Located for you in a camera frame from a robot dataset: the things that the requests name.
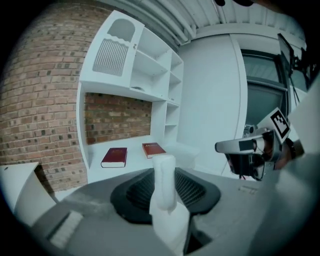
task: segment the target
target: book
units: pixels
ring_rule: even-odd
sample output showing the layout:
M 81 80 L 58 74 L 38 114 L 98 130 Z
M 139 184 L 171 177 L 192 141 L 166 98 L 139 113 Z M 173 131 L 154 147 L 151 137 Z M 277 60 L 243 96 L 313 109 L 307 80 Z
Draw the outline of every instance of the book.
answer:
M 126 147 L 111 147 L 101 161 L 103 168 L 125 167 L 127 160 Z
M 153 143 L 142 143 L 143 151 L 146 158 L 152 158 L 154 156 L 166 154 L 166 151 L 156 142 Z

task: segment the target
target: gray table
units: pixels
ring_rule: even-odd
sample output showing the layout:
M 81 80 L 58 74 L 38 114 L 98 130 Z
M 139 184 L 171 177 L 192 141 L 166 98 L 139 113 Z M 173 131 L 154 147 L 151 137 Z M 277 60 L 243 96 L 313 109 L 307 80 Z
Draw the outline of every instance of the gray table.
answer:
M 264 182 L 254 182 L 184 170 L 215 184 L 221 191 L 220 201 L 208 214 L 194 217 L 197 229 L 205 232 L 213 241 L 192 255 L 246 255 L 269 206 L 277 175 L 265 177 Z M 32 230 L 40 237 L 47 237 L 57 223 L 70 210 L 74 210 L 85 218 L 65 249 L 72 255 L 172 255 L 156 237 L 151 225 L 127 222 L 110 203 L 110 195 L 117 185 L 144 171 L 79 188 L 45 213 Z

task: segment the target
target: ceiling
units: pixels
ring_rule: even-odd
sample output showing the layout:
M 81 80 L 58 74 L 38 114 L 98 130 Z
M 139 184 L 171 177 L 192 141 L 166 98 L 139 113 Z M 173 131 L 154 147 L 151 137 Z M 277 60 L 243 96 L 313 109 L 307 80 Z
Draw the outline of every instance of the ceiling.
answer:
M 282 33 L 290 44 L 305 46 L 300 25 L 290 16 L 259 4 L 244 7 L 232 0 L 225 6 L 213 0 L 98 0 L 137 17 L 171 46 L 212 35 L 250 34 L 277 39 Z

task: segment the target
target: vent grille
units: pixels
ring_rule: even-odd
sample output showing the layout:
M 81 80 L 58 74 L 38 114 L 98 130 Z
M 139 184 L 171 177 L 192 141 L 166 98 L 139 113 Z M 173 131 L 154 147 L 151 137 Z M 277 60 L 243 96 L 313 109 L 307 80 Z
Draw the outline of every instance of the vent grille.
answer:
M 206 194 L 205 188 L 175 170 L 175 189 L 186 207 L 199 202 Z M 155 172 L 151 172 L 132 184 L 126 191 L 126 198 L 139 209 L 149 212 L 151 196 L 155 190 Z
M 93 71 L 121 77 L 129 47 L 104 39 L 93 64 Z

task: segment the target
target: black mat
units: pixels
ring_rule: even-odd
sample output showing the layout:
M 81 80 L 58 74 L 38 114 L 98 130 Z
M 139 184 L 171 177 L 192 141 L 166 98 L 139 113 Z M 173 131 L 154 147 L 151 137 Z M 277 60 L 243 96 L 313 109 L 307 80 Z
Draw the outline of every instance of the black mat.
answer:
M 219 201 L 220 190 L 212 183 L 198 178 L 181 168 L 175 169 L 175 189 L 190 217 L 208 213 Z M 153 168 L 118 185 L 110 196 L 116 212 L 135 224 L 152 224 L 149 214 L 151 196 L 155 190 Z

